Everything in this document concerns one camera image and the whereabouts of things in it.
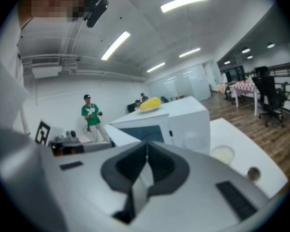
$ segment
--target white countertop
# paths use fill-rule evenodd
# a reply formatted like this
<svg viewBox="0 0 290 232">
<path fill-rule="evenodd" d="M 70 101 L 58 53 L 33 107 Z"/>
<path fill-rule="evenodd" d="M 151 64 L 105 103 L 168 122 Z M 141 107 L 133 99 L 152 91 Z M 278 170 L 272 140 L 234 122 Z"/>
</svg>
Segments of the white countertop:
<svg viewBox="0 0 290 232">
<path fill-rule="evenodd" d="M 211 151 L 219 145 L 227 145 L 235 151 L 230 167 L 246 176 L 251 167 L 260 170 L 255 184 L 269 197 L 274 197 L 288 179 L 276 163 L 254 141 L 223 118 L 210 122 Z"/>
</svg>

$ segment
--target red patterned tablecloth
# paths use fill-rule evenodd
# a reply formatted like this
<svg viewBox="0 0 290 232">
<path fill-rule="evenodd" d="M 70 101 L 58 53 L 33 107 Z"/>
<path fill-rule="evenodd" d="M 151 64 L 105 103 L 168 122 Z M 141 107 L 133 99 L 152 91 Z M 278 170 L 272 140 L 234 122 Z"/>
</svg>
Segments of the red patterned tablecloth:
<svg viewBox="0 0 290 232">
<path fill-rule="evenodd" d="M 254 83 L 236 83 L 230 86 L 230 90 L 231 92 L 233 91 L 233 89 L 239 89 L 239 90 L 243 90 L 243 91 L 247 91 L 247 92 L 254 92 L 257 87 Z"/>
</svg>

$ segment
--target yellow corn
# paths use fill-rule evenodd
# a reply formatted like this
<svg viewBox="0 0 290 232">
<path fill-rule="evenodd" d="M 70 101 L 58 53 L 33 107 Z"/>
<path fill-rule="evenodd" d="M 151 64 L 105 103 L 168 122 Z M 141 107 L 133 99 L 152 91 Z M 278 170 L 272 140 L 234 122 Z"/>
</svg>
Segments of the yellow corn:
<svg viewBox="0 0 290 232">
<path fill-rule="evenodd" d="M 153 97 L 145 102 L 143 102 L 140 106 L 141 110 L 146 110 L 146 109 L 150 109 L 156 106 L 161 105 L 161 101 L 158 97 Z"/>
</svg>

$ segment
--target white microwave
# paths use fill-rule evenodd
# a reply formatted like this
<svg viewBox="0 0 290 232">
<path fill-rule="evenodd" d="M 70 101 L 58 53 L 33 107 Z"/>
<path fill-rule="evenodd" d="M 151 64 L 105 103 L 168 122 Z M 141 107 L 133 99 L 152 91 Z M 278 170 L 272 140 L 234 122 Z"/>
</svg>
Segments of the white microwave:
<svg viewBox="0 0 290 232">
<path fill-rule="evenodd" d="M 134 111 L 110 125 L 141 141 L 210 154 L 209 112 L 193 97 L 164 103 L 151 112 Z"/>
</svg>

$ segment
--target desk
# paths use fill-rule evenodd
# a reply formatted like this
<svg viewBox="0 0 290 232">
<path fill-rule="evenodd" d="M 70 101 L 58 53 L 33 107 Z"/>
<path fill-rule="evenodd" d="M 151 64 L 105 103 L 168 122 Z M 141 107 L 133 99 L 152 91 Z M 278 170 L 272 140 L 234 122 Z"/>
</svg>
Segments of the desk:
<svg viewBox="0 0 290 232">
<path fill-rule="evenodd" d="M 182 98 L 185 98 L 185 95 L 179 95 L 179 96 L 176 96 L 176 97 L 171 97 L 171 101 L 176 101 L 176 100 L 179 100 L 179 99 L 182 99 Z"/>
<path fill-rule="evenodd" d="M 255 184 L 268 196 L 274 197 L 288 179 L 276 163 L 249 137 L 223 118 L 210 122 L 211 152 L 219 145 L 227 145 L 235 151 L 230 167 L 246 176 L 251 167 L 259 169 L 261 175 Z"/>
<path fill-rule="evenodd" d="M 257 116 L 258 110 L 258 97 L 257 97 L 257 87 L 254 83 L 243 83 L 239 82 L 230 86 L 232 96 L 235 97 L 236 107 L 238 107 L 238 96 L 244 93 L 253 93 L 255 100 L 255 116 Z"/>
</svg>

